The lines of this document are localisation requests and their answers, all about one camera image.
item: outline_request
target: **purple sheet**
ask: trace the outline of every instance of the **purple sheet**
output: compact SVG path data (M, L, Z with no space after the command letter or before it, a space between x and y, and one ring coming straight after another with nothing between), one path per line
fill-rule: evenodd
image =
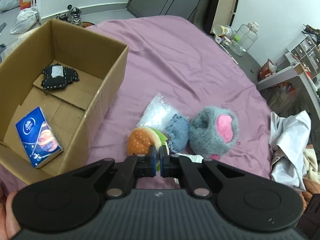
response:
M87 163L105 157L123 161L130 131L149 101L161 92L190 119L205 106L233 110L239 119L239 139L220 161L270 178L271 110L255 85L213 39L175 16L112 20L88 29L123 41L130 50L124 81ZM7 192L24 186L3 167L0 167L0 179ZM173 179L158 175L155 179L139 179L138 187L177 185Z

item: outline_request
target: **shoe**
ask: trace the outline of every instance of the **shoe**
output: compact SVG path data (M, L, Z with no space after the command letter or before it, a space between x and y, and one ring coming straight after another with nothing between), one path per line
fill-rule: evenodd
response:
M69 22L69 17L66 13L57 14L56 19L64 21L64 22Z
M82 26L81 10L77 7L71 9L71 24Z

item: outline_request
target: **blue tissue package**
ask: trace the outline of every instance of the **blue tissue package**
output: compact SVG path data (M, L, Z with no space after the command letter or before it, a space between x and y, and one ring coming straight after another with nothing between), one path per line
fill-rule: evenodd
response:
M34 168L42 167L63 151L40 107L17 122L16 128Z

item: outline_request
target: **beige cloth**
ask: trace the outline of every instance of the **beige cloth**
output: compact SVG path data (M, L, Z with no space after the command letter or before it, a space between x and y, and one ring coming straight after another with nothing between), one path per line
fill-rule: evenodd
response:
M307 170L305 178L319 183L320 173L318 172L318 162L316 152L312 145L307 145L306 149L303 150L303 161Z

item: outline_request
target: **baseboard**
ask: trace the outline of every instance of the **baseboard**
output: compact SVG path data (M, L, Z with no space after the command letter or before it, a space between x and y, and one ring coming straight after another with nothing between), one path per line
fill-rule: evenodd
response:
M104 3L104 4L95 4L95 5L80 7L80 9L81 9L81 15L86 15L86 14L96 13L96 12L125 9L126 7L127 7L127 3ZM46 21L54 19L57 14L66 13L66 12L68 12L68 10L42 17L40 19L40 22L41 24L43 24Z

